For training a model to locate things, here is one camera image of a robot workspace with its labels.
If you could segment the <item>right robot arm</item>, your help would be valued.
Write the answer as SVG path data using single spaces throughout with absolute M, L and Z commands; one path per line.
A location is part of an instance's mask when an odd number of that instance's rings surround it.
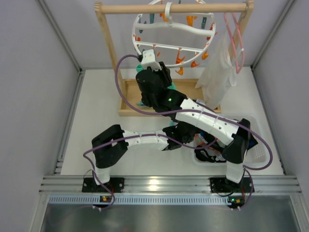
M 224 144 L 221 155 L 227 163 L 226 178 L 239 185 L 244 176 L 243 162 L 251 139 L 250 122 L 220 117 L 185 94 L 171 89 L 170 70 L 163 62 L 158 65 L 158 69 L 137 66 L 136 81 L 142 103 L 153 108 L 154 115 L 168 116 L 182 130 L 187 130 L 178 133 L 181 137 L 203 131 L 219 139 Z

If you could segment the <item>black sock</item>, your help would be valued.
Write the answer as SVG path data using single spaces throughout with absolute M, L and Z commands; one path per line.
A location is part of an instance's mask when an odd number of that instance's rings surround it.
M 251 135 L 249 143 L 248 143 L 248 150 L 255 147 L 256 145 L 258 145 L 258 141 L 255 139 L 255 137 L 253 135 Z
M 225 163 L 226 160 L 222 156 L 222 151 L 225 145 L 219 139 L 206 132 L 201 132 L 199 134 L 208 142 L 208 144 L 206 147 L 202 147 L 201 145 L 196 145 L 194 141 L 196 146 L 196 149 L 194 150 L 195 158 L 203 163 Z M 216 155 L 213 151 L 208 150 L 209 147 L 219 151 L 220 154 Z

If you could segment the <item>black sock front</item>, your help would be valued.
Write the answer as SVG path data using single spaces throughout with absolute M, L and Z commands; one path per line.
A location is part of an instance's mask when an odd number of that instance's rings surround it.
M 258 145 L 258 141 L 255 139 L 255 137 L 253 135 L 251 135 L 249 143 L 248 143 L 248 150 L 255 147 L 256 145 Z

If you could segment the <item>pink patterned sock front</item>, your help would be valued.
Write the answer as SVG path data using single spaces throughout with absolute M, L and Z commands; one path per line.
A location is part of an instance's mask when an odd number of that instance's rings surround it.
M 195 143 L 196 145 L 201 145 L 202 147 L 206 147 L 206 145 L 208 144 L 208 142 L 200 134 L 195 134 Z M 215 150 L 212 147 L 209 147 L 208 150 L 213 151 L 216 155 L 220 154 L 219 151 Z

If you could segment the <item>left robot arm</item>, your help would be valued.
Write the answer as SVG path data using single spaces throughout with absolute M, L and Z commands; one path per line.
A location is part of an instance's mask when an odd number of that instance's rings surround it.
M 200 129 L 185 122 L 165 127 L 153 132 L 126 131 L 119 124 L 110 126 L 92 139 L 93 148 L 107 143 L 106 146 L 93 151 L 95 170 L 93 178 L 96 185 L 110 181 L 111 167 L 128 151 L 134 148 L 141 150 L 169 151 L 191 143 Z

